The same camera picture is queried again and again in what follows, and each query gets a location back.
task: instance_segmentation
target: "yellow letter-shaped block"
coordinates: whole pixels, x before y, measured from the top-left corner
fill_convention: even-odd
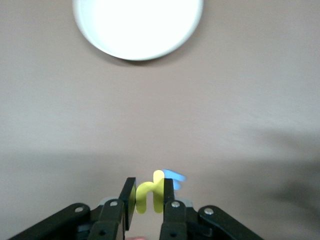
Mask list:
[[[143,214],[147,209],[147,193],[153,192],[153,208],[156,213],[161,213],[164,209],[164,187],[165,174],[161,170],[153,173],[153,182],[141,183],[135,192],[135,206],[139,214]]]

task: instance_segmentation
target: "bolt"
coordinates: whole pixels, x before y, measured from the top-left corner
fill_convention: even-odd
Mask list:
[[[211,208],[207,207],[204,209],[204,213],[207,215],[212,215],[214,214],[214,211]]]
[[[180,203],[178,201],[173,201],[171,203],[171,206],[174,207],[174,208],[178,208],[178,207],[180,207]]]
[[[74,210],[74,212],[75,213],[80,213],[80,212],[82,212],[84,210],[84,207],[83,206],[79,206],[79,207],[77,207],[75,210]]]
[[[112,202],[110,202],[110,207],[117,206],[117,205],[118,205],[118,202],[117,202],[117,201],[112,201]]]

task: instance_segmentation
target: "yellow object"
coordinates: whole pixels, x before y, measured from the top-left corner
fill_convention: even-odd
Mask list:
[[[161,170],[153,173],[153,182],[146,181],[141,183],[135,192],[135,206],[139,214],[145,213],[147,209],[147,193],[153,192],[153,209],[156,213],[162,213],[164,210],[164,187],[165,174]]]

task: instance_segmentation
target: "screw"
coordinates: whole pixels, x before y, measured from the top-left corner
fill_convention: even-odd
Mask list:
[[[112,202],[110,202],[110,207],[117,206],[117,205],[118,205],[118,202],[117,202],[117,201],[112,201]]]
[[[74,210],[74,212],[75,213],[80,213],[80,212],[82,212],[84,210],[84,207],[83,206],[79,206],[79,207],[77,207],[75,210]]]
[[[211,208],[207,207],[204,209],[204,213],[207,215],[212,215],[214,214],[214,211]]]
[[[178,201],[173,201],[171,203],[171,206],[174,207],[174,208],[178,208],[178,207],[180,207],[180,203]]]

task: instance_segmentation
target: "silver screw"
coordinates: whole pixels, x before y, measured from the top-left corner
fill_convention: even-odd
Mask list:
[[[117,206],[117,205],[118,205],[118,202],[117,202],[117,201],[112,201],[112,202],[110,202],[110,207]]]
[[[212,215],[214,214],[214,211],[211,208],[207,207],[204,209],[204,213],[207,215]]]
[[[173,201],[171,203],[171,206],[174,207],[174,208],[178,208],[178,207],[180,207],[180,203],[178,201]]]
[[[80,212],[82,212],[84,210],[84,207],[83,206],[79,206],[79,207],[77,207],[75,210],[74,210],[74,212],[75,213],[80,213]]]

